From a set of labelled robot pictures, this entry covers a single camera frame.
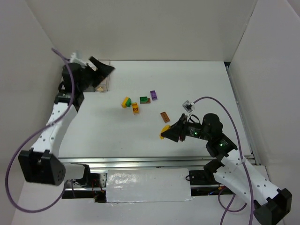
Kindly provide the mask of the yellow green lego stack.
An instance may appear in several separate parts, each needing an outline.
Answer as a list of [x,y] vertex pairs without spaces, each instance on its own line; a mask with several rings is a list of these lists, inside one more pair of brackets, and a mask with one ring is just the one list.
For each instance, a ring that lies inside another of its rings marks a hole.
[[127,108],[127,107],[130,107],[131,105],[132,105],[131,98],[125,97],[122,104],[121,104],[121,107],[122,108]]

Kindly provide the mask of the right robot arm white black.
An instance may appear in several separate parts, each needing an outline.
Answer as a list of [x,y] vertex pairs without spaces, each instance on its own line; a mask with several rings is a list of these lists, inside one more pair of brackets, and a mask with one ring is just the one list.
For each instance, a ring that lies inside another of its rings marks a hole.
[[280,189],[261,175],[222,129],[223,124],[216,114],[204,115],[202,123],[189,122],[187,115],[182,114],[175,124],[165,126],[160,136],[174,142],[184,141],[186,137],[205,140],[206,149],[214,158],[204,166],[208,179],[225,185],[253,206],[260,224],[278,224],[291,210],[291,192]]

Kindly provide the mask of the orange lego brick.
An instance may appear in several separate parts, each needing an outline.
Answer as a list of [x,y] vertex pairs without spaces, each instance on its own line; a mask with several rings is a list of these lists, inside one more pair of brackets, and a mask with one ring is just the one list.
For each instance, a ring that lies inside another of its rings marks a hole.
[[132,103],[133,114],[136,115],[139,113],[139,107],[137,103]]

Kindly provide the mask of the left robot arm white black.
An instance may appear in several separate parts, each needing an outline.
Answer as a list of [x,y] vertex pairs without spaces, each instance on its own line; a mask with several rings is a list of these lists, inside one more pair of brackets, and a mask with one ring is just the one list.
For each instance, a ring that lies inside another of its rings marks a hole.
[[44,130],[29,150],[22,150],[18,160],[27,182],[58,186],[67,180],[81,185],[90,183],[92,175],[86,164],[62,163],[59,150],[69,125],[84,100],[84,92],[96,91],[109,82],[115,68],[110,60],[90,57],[83,61],[71,57],[62,68],[62,81],[54,99],[49,128]]

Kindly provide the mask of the green lego brick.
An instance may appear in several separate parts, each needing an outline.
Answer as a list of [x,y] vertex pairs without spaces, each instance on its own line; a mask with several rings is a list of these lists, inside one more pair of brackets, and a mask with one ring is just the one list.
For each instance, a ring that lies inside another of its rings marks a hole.
[[148,97],[142,96],[142,97],[139,97],[139,100],[140,100],[140,104],[145,104],[148,102]]

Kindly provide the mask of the brown lego tile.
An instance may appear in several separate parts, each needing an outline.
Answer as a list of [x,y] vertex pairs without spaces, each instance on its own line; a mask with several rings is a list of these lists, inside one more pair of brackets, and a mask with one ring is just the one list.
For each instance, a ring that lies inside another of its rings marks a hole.
[[164,123],[168,123],[170,121],[170,119],[169,119],[169,117],[168,117],[168,115],[167,115],[166,112],[161,112],[160,115],[161,115]]

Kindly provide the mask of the white foam cover board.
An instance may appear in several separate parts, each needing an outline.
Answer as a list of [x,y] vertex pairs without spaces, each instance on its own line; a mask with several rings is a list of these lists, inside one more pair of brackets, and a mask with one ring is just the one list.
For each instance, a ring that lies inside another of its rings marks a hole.
[[192,200],[188,169],[109,170],[108,203],[184,202]]

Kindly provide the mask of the clear tall container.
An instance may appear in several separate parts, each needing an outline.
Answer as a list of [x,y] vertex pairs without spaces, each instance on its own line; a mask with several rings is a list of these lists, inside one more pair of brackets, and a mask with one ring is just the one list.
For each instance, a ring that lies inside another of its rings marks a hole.
[[[98,59],[100,62],[102,62],[102,63],[104,63],[104,64],[106,64],[106,65],[111,65],[111,61],[110,60],[107,60],[107,59],[105,59],[105,60],[101,60],[101,59]],[[98,92],[97,91],[97,89],[99,88],[99,87],[102,87],[103,89],[104,89],[104,91],[103,92],[106,92],[106,91],[108,91],[109,90],[109,83],[110,83],[110,75],[108,75],[96,88],[95,88],[95,91],[96,92]]]

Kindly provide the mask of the aluminium front rail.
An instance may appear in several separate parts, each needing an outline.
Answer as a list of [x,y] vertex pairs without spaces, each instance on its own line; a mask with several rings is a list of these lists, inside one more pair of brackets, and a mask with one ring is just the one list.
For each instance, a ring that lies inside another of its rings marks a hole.
[[64,164],[87,164],[92,170],[188,168],[196,169],[209,163],[212,157],[61,157]]

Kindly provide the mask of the purple lego plate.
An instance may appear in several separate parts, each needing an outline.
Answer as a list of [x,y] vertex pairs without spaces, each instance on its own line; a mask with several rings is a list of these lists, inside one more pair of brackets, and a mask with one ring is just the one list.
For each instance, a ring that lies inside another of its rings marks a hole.
[[155,100],[158,99],[155,90],[151,90],[151,91],[150,91],[150,96],[151,96],[152,101],[155,101]]

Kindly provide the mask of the yellow lego brick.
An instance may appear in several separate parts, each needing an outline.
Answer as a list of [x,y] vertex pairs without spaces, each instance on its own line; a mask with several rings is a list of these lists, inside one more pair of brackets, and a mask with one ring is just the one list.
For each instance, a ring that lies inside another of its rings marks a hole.
[[160,132],[160,135],[159,135],[160,139],[164,139],[164,137],[162,136],[162,134],[163,134],[165,131],[167,131],[169,128],[170,128],[170,125],[165,125],[165,126],[162,128],[162,130],[161,130],[161,132]]

